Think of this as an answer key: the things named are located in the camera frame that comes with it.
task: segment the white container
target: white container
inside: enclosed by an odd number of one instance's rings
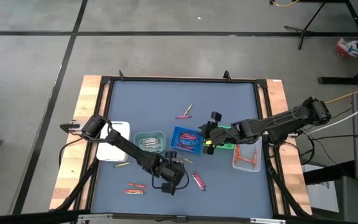
[[[258,140],[253,144],[240,144],[239,146],[239,156],[249,159],[251,162],[247,162],[243,159],[236,160],[236,147],[234,147],[232,162],[233,168],[248,172],[259,172],[260,162],[262,159],[262,138],[258,138]]]
[[[122,137],[129,140],[131,138],[131,129],[128,122],[113,121],[112,128],[118,131]],[[108,135],[108,125],[105,124],[102,131],[100,132],[100,138],[104,139]],[[123,152],[116,146],[112,146],[109,143],[99,143],[98,152],[96,158],[101,161],[111,162],[125,162],[128,159],[128,154]]]

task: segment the shoe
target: shoe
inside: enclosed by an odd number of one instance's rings
[[[344,57],[357,57],[358,48],[357,41],[353,40],[351,42],[346,42],[343,38],[340,38],[336,44],[336,53]]]

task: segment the black table frame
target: black table frame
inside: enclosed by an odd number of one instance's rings
[[[129,81],[129,82],[130,81],[153,81],[153,82],[251,83],[251,84],[253,84],[253,87],[254,87],[255,102],[257,103],[257,113],[258,113],[259,119],[263,118],[262,106],[261,106],[260,95],[259,95],[259,86],[262,87],[263,92],[264,92],[267,114],[268,114],[268,116],[272,115],[266,80],[232,79],[230,77],[230,74],[228,71],[224,72],[223,78],[124,77],[122,72],[119,71],[119,76],[117,76],[117,77],[102,77],[101,83],[99,86],[98,97],[96,99],[96,106],[94,109],[94,114],[99,114],[99,108],[100,108],[100,104],[101,104],[102,97],[103,97],[103,90],[104,90],[104,87],[106,85],[108,85],[108,94],[106,97],[106,104],[104,106],[103,116],[108,115],[111,97],[112,97],[112,89],[114,86],[114,81],[116,81],[116,80],[125,80],[125,81]],[[92,148],[92,144],[87,143],[86,150],[85,150],[85,156],[84,156],[84,160],[83,160],[83,165],[81,168],[80,178],[82,178],[84,176],[85,172],[88,169],[90,156],[91,156],[91,148]],[[282,169],[282,164],[281,164],[281,160],[280,160],[280,154],[278,153],[278,149],[275,152],[275,155],[277,155],[277,156],[275,156],[275,163],[277,165],[277,174],[280,176],[281,180],[283,181],[284,180],[283,169]],[[271,158],[269,158],[269,155],[265,154],[265,160],[267,160],[267,159],[270,160]],[[87,198],[86,198],[86,205],[85,205],[86,206],[85,209],[87,209],[87,210],[90,210],[91,206],[92,206],[94,188],[96,185],[97,172],[98,172],[98,163],[94,169],[94,173],[91,176],[91,180],[90,180],[90,184],[89,184],[88,194],[87,194]],[[267,178],[268,178],[268,187],[269,187],[269,192],[270,192],[270,198],[272,201],[273,215],[278,215],[277,199],[276,199],[276,195],[275,195],[273,179],[270,177],[269,174],[267,174]],[[82,195],[82,192],[80,192],[78,194],[78,196],[74,202],[73,209],[75,209],[75,210],[79,209],[79,207],[80,207],[81,195]],[[290,206],[289,206],[288,202],[285,200],[284,195],[282,195],[282,198],[283,198],[284,214],[290,215],[290,212],[291,212]],[[121,214],[121,216],[122,216],[121,218],[131,219],[131,218],[137,217],[137,218],[144,219],[144,220],[152,219],[152,220],[158,220],[158,221],[159,220],[168,220],[165,217],[170,217],[167,215],[145,215],[145,214]],[[187,220],[189,218],[190,219],[195,218],[192,216],[176,216],[176,217],[179,217],[177,220],[178,222],[181,222],[181,220],[183,220],[183,219]],[[203,217],[201,219],[200,219],[200,217],[198,217],[197,219],[199,221],[211,221],[211,220],[219,220],[219,221],[226,221],[226,222],[239,222],[239,221],[248,222],[249,221],[249,219],[247,219],[247,218],[236,218],[236,217],[227,217],[227,218],[224,218],[224,217]]]

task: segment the black clamp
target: black clamp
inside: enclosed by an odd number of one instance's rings
[[[118,73],[119,73],[119,77],[121,80],[124,80],[124,74],[122,74],[122,71],[121,70],[118,70]]]
[[[227,70],[224,71],[223,78],[225,78],[227,82],[231,82],[231,77],[230,77],[229,71],[227,71]]]

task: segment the blue tabletop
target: blue tabletop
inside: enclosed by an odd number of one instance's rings
[[[190,104],[192,118],[175,119]],[[174,150],[169,147],[174,126],[198,130],[198,126],[210,120],[212,111],[223,115],[221,125],[257,118],[253,84],[115,81],[108,118],[129,122],[131,141],[136,133],[162,131],[167,138],[166,150]],[[253,150],[252,146],[241,147]],[[230,149],[216,149],[212,156],[177,151],[194,162],[186,162],[185,169],[190,175],[197,171],[207,191],[201,191],[190,176],[189,186],[172,196],[153,189],[151,175],[135,162],[114,168],[115,163],[101,161],[91,211],[272,218],[264,160],[259,172],[245,172],[232,167]],[[145,184],[148,188],[143,195],[126,195],[124,189],[130,188],[128,182]],[[161,183],[162,179],[155,179],[156,186]]]

